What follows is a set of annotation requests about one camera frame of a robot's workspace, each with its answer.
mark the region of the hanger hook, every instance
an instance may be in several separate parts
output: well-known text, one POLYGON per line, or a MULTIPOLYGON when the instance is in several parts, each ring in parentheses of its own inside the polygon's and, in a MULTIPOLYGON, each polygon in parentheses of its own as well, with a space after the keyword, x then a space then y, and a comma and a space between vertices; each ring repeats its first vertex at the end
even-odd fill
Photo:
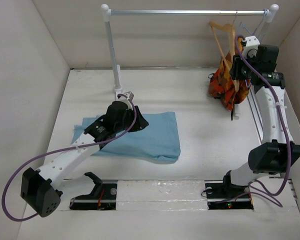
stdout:
POLYGON ((232 25, 235 23, 235 21, 236 21, 236 19, 237 19, 237 16, 238 16, 238 10, 237 10, 236 13, 235 13, 235 17, 234 17, 234 20, 233 20, 233 22, 232 22, 232 25))

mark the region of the white pipe connector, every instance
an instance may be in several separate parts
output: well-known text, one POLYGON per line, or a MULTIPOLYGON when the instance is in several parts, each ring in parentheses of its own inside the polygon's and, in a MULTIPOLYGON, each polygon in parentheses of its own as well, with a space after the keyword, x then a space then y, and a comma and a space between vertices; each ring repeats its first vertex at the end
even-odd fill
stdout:
POLYGON ((271 23, 278 10, 279 10, 279 6, 277 4, 272 4, 268 9, 268 13, 266 14, 265 22, 271 23))
POLYGON ((105 23, 110 22, 111 9, 109 9, 109 6, 107 4, 102 4, 101 10, 103 14, 103 21, 105 23))

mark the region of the white table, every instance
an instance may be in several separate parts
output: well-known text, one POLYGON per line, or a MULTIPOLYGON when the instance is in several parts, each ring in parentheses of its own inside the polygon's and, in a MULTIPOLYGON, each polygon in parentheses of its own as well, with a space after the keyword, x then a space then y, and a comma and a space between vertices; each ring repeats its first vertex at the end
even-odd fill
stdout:
MULTIPOLYGON (((255 211, 207 210, 207 203, 199 197, 203 180, 222 179, 228 170, 245 163, 249 151, 259 145, 248 100, 240 105, 239 120, 231 121, 220 101, 208 96, 207 76, 213 72, 213 68, 123 70, 124 89, 134 93, 133 102, 141 113, 176 113, 178 161, 154 164, 141 158, 92 156, 67 176, 93 172, 103 180, 201 180, 200 187, 188 187, 192 193, 177 191, 174 196, 177 202, 189 200, 194 205, 177 204, 170 209, 171 199, 141 187, 145 183, 140 181, 118 192, 116 211, 71 211, 63 203, 47 218, 22 223, 18 239, 300 239, 300 214, 288 186, 279 196, 284 208, 254 197, 255 211), (124 193, 134 193, 134 189, 139 190, 132 195, 132 204, 124 204, 131 202, 131 195, 124 193), (149 196, 146 207, 144 196, 149 196)), ((84 117, 104 114, 115 99, 112 88, 111 70, 72 70, 48 151, 67 147, 74 125, 80 125, 84 117)), ((53 158, 47 157, 45 163, 53 158)), ((263 181, 273 190, 281 183, 280 179, 263 181)), ((27 206, 25 216, 31 212, 27 206)))

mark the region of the folded towel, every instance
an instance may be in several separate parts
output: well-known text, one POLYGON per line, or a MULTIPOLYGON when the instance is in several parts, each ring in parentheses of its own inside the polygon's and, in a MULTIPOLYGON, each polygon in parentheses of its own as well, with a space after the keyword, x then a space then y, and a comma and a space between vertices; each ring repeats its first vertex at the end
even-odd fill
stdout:
MULTIPOLYGON (((82 125, 75 125, 72 143, 98 117, 85 117, 82 125)), ((148 121, 149 126, 142 131, 128 132, 108 143, 94 155, 145 157, 162 163, 175 163, 180 156, 176 114, 174 112, 164 112, 143 114, 143 117, 148 121)))

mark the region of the patterned fabric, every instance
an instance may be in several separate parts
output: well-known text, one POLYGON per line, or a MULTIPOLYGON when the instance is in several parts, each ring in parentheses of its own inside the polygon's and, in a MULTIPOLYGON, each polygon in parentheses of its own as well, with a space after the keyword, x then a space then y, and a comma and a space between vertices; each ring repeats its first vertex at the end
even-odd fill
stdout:
MULTIPOLYGON (((241 38, 238 39, 238 44, 241 52, 243 51, 243 47, 241 45, 241 38)), ((232 68, 232 59, 230 52, 225 57, 228 65, 232 68)), ((239 104, 247 97, 249 93, 249 88, 245 81, 233 81, 229 70, 226 68, 226 65, 221 58, 220 67, 213 74, 210 79, 209 85, 209 94, 215 98, 220 99, 221 103, 225 108, 230 111, 234 110, 234 104, 239 104), (238 85, 238 91, 235 89, 235 84, 238 85)))

